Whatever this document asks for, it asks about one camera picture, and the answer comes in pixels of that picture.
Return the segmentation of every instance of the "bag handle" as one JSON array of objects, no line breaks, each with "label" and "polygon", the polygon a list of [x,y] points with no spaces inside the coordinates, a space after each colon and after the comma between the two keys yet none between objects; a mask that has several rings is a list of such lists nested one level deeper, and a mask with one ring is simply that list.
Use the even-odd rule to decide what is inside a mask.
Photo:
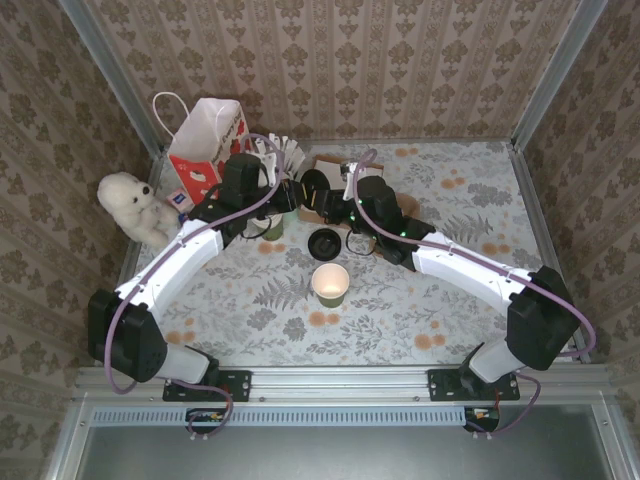
[{"label": "bag handle", "polygon": [[[171,130],[169,130],[169,128],[167,128],[167,126],[164,124],[164,122],[162,120],[160,120],[160,115],[158,115],[158,109],[156,108],[156,100],[158,99],[158,97],[160,97],[161,95],[171,95],[173,97],[176,97],[178,99],[178,101],[180,102],[180,104],[182,105],[182,107],[184,108],[184,111],[187,113],[187,119],[189,118],[189,109],[187,108],[187,105],[184,103],[184,100],[182,100],[182,98],[180,98],[180,96],[177,93],[174,92],[158,92],[153,96],[153,100],[151,100],[151,106],[153,107],[153,114],[156,116],[156,120],[158,120],[158,123],[162,126],[162,128],[165,129],[165,131],[171,135],[171,138],[175,140],[175,135],[173,133],[171,133]],[[220,134],[218,133],[218,117],[220,116],[220,113],[222,113],[222,111],[227,107],[227,105],[223,105],[223,107],[218,110],[218,113],[216,113],[216,119],[215,119],[215,127],[214,127],[214,133],[216,136],[216,142],[220,142]]]}]

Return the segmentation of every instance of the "green cup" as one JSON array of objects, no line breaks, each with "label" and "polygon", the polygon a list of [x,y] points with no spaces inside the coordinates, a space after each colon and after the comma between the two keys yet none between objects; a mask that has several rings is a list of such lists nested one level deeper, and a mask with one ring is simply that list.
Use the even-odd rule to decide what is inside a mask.
[{"label": "green cup", "polygon": [[[265,228],[269,228],[269,219],[266,218],[264,220],[251,220],[253,224],[260,229],[260,231]],[[271,216],[271,228],[267,230],[262,238],[268,242],[274,242],[278,240],[282,234],[284,233],[284,221],[282,220],[282,214],[278,213],[276,215]]]},{"label": "green cup", "polygon": [[313,272],[311,288],[324,307],[339,307],[349,288],[349,273],[342,265],[325,263]]}]

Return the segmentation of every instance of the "white teddy bear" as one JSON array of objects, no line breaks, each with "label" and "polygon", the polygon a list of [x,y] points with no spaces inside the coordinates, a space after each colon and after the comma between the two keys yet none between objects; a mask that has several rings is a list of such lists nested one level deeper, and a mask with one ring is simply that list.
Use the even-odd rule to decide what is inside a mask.
[{"label": "white teddy bear", "polygon": [[178,212],[158,200],[151,187],[126,172],[107,175],[98,186],[98,200],[129,238],[153,248],[164,248],[169,238],[158,223],[174,226]]}]

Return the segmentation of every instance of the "floral tablecloth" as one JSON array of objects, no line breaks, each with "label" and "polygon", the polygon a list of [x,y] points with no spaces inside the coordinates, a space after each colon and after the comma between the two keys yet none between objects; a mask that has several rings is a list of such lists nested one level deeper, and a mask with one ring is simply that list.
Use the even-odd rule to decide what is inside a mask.
[{"label": "floral tablecloth", "polygon": [[[458,243],[507,264],[541,261],[504,143],[313,145],[307,156],[357,158],[378,149],[384,178],[415,197],[421,219]],[[166,164],[158,195],[180,186]],[[307,251],[319,225],[285,215],[273,243],[237,238],[205,265],[160,320],[169,342],[213,354],[225,366],[459,363],[503,333],[506,319],[483,301],[435,277],[345,248],[350,274],[341,307],[323,308],[310,288],[320,262]],[[343,240],[346,230],[337,229]],[[354,249],[368,243],[352,236]],[[143,247],[138,269],[153,257]]]}]

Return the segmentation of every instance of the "wall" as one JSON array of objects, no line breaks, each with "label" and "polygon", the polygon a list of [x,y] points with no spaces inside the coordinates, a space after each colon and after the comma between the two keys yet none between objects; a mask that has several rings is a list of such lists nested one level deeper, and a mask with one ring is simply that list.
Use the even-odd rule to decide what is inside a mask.
[{"label": "wall", "polygon": [[574,300],[640,433],[640,2],[610,1],[525,150]]},{"label": "wall", "polygon": [[55,2],[0,2],[0,479],[37,478],[76,369],[87,303],[126,240],[97,205],[103,175],[149,159]]},{"label": "wall", "polygon": [[[143,104],[233,97],[254,131],[334,139],[509,137],[577,2],[87,4]],[[173,128],[184,118],[159,106]]]}]

